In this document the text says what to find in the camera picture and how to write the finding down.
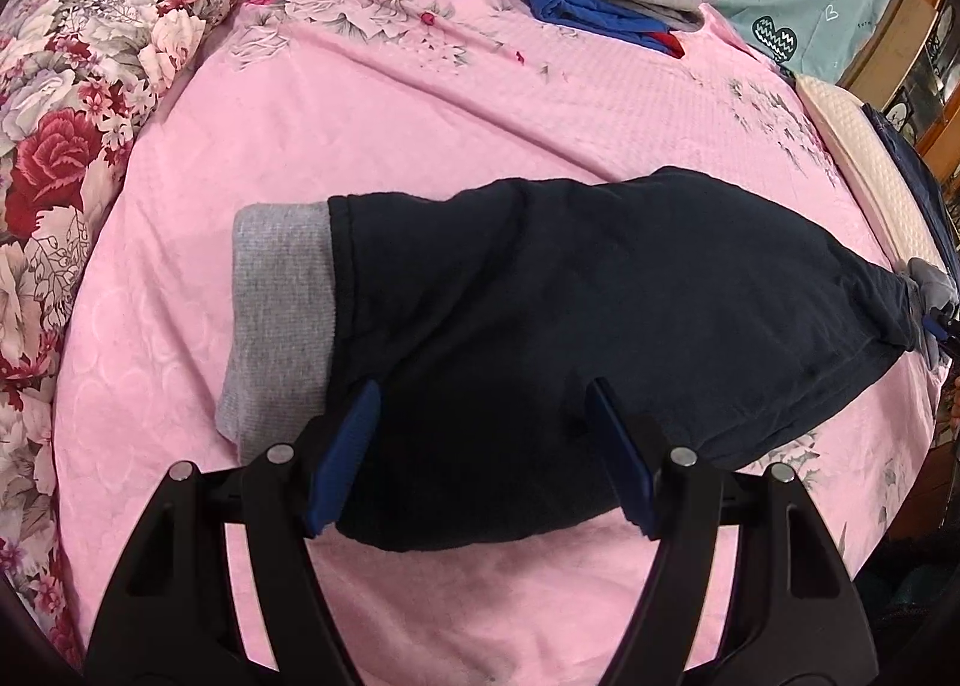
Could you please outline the wooden bed frame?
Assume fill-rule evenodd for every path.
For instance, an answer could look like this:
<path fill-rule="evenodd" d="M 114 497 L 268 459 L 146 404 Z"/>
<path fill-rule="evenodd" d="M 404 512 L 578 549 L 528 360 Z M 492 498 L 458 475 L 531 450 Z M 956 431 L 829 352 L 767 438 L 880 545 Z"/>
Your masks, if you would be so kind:
<path fill-rule="evenodd" d="M 958 167 L 958 3 L 890 0 L 841 78 L 913 142 L 935 179 Z"/>

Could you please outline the dark blue denim garment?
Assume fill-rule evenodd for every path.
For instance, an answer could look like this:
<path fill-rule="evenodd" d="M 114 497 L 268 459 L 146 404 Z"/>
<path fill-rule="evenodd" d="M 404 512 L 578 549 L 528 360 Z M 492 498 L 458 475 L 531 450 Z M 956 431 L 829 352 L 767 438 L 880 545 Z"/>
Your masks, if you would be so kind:
<path fill-rule="evenodd" d="M 955 234 L 952 231 L 949 213 L 940 193 L 939 182 L 934 179 L 926 163 L 916 153 L 916 149 L 901 137 L 884 115 L 877 112 L 871 104 L 864 104 L 862 112 L 871 122 L 880 142 L 884 143 L 887 153 L 900 170 L 901 177 L 907 182 L 914 201 L 918 203 L 924 220 L 928 223 L 935 247 L 939 250 L 947 271 L 952 275 L 953 281 L 958 281 L 957 244 L 955 244 Z"/>

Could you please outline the blue red folded garment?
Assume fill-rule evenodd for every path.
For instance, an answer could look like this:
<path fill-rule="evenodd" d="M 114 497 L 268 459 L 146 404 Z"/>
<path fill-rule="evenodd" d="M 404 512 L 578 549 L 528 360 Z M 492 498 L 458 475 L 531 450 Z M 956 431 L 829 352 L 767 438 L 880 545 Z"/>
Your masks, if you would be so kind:
<path fill-rule="evenodd" d="M 685 55 L 682 42 L 662 21 L 636 13 L 607 0 L 526 0 L 537 20 L 560 28 L 579 29 L 612 37 L 635 46 L 665 53 L 674 59 Z"/>

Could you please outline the navy pant with grey cuff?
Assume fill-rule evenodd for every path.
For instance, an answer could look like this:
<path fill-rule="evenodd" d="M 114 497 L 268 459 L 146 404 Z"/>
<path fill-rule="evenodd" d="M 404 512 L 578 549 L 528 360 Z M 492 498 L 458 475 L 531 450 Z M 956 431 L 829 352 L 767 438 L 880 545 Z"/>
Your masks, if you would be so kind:
<path fill-rule="evenodd" d="M 508 179 L 427 200 L 251 205 L 215 423 L 242 460 L 381 392 L 343 505 L 387 551 L 511 541 L 612 509 L 584 414 L 615 390 L 674 444 L 740 468 L 838 415 L 953 294 L 696 170 Z"/>

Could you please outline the pink floral bedsheet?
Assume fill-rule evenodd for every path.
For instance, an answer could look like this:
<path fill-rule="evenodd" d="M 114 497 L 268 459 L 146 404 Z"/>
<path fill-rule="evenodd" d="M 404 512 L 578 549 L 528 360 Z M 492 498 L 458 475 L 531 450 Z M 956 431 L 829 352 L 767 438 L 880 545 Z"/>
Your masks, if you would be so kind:
<path fill-rule="evenodd" d="M 233 333 L 231 229 L 251 203 L 506 177 L 703 170 L 889 266 L 793 88 L 709 13 L 682 60 L 542 25 L 523 0 L 247 0 L 151 115 L 86 266 L 55 393 L 70 603 L 83 644 L 176 460 L 236 463 L 213 424 Z M 944 372 L 905 354 L 773 455 L 851 574 L 928 453 Z M 620 514 L 506 544 L 387 555 L 309 541 L 368 684 L 596 684 L 656 544 Z"/>

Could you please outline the cream quilted pillow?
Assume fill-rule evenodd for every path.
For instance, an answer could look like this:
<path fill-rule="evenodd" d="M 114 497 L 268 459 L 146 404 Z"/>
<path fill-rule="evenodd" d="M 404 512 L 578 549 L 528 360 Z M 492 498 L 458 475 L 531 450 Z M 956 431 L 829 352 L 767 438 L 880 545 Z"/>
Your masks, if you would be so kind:
<path fill-rule="evenodd" d="M 796 76 L 796 94 L 889 262 L 905 270 L 911 260 L 921 259 L 946 271 L 918 200 L 859 99 L 807 75 Z"/>

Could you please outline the red floral pillow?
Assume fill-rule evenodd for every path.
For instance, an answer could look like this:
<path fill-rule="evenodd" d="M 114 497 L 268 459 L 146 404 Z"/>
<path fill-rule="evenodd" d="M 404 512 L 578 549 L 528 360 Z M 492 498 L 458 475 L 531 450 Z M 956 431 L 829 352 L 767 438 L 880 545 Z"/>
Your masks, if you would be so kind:
<path fill-rule="evenodd" d="M 139 131 L 236 0 L 10 0 L 2 13 L 2 583 L 82 660 L 52 403 L 76 291 Z"/>

